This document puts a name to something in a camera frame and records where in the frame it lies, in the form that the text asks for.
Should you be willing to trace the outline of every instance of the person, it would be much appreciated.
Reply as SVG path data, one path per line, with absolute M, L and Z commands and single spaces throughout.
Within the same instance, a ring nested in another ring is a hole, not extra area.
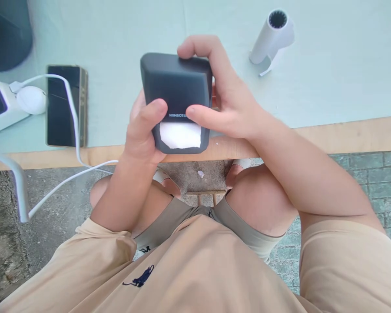
M 245 138 L 264 164 L 232 166 L 216 207 L 187 206 L 170 179 L 152 180 L 165 155 L 151 129 L 167 103 L 145 106 L 141 93 L 90 218 L 0 312 L 391 312 L 391 240 L 360 186 L 260 107 L 216 36 L 190 36 L 178 55 L 210 60 L 220 108 L 195 104 L 188 118 Z M 300 295 L 266 264 L 297 214 Z

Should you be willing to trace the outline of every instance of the beige t-shirt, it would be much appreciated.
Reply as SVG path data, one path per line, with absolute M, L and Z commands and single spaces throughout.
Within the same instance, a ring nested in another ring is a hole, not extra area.
M 76 232 L 0 312 L 391 312 L 391 240 L 358 223 L 305 231 L 301 296 L 206 216 L 186 220 L 135 262 L 130 233 L 90 219 Z M 143 286 L 123 284 L 152 266 Z

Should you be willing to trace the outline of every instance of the hand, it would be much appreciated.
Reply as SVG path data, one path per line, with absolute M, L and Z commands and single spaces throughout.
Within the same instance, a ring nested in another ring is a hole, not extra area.
M 165 154 L 155 148 L 152 128 L 164 118 L 167 110 L 168 106 L 162 99 L 153 100 L 146 105 L 142 89 L 130 112 L 123 154 L 158 165 L 165 158 Z
M 197 124 L 234 138 L 252 140 L 264 123 L 266 112 L 237 76 L 217 36 L 189 36 L 177 49 L 180 58 L 207 57 L 215 78 L 216 105 L 220 112 L 191 105 L 186 115 Z

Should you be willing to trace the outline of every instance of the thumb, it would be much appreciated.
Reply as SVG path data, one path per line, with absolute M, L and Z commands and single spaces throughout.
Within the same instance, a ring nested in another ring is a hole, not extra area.
M 229 116 L 225 112 L 219 112 L 211 108 L 194 104 L 187 108 L 187 117 L 198 125 L 225 133 L 229 127 Z
M 155 127 L 165 116 L 168 105 L 163 99 L 155 99 L 144 106 L 131 121 L 127 132 L 136 140 L 146 140 L 152 128 Z

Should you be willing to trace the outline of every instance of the stone floor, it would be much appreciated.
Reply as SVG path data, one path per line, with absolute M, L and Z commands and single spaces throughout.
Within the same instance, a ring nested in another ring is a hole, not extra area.
M 340 154 L 332 157 L 361 184 L 391 238 L 391 152 Z M 261 162 L 255 159 L 254 165 Z M 180 185 L 182 193 L 224 189 L 224 177 L 229 166 L 229 161 L 161 165 Z M 31 205 L 36 204 L 60 181 L 80 170 L 27 171 Z M 203 178 L 198 175 L 199 170 L 204 172 Z M 103 173 L 93 172 L 65 185 L 29 223 L 20 224 L 17 222 L 13 179 L 8 172 L 0 172 L 0 300 L 39 271 L 58 245 L 71 237 L 76 226 L 88 217 L 91 210 L 89 190 L 103 176 Z M 196 204 L 193 196 L 183 196 L 183 200 Z M 211 205 L 211 201 L 211 198 L 206 197 L 203 204 Z M 300 221 L 297 219 L 274 249 L 270 263 L 295 292 L 298 292 L 299 286 L 299 254 Z

